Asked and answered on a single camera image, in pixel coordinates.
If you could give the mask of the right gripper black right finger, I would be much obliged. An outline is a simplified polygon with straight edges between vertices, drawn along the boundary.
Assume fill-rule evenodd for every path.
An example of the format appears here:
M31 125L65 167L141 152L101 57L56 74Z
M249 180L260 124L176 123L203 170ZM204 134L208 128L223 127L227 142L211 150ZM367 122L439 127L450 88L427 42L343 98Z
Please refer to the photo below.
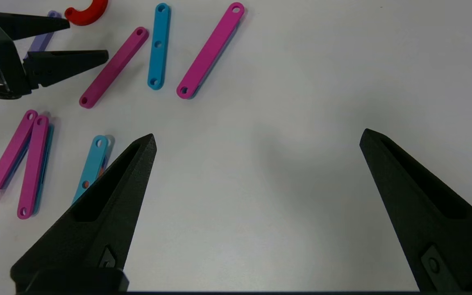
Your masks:
M472 205L384 134L360 149L419 290L472 293Z

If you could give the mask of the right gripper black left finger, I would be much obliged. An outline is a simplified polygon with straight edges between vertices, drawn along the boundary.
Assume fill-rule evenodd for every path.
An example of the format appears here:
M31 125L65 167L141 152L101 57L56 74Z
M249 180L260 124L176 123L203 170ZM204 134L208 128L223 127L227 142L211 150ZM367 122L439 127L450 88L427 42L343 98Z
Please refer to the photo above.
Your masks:
M132 142L11 267L18 293L124 293L124 267L157 152Z

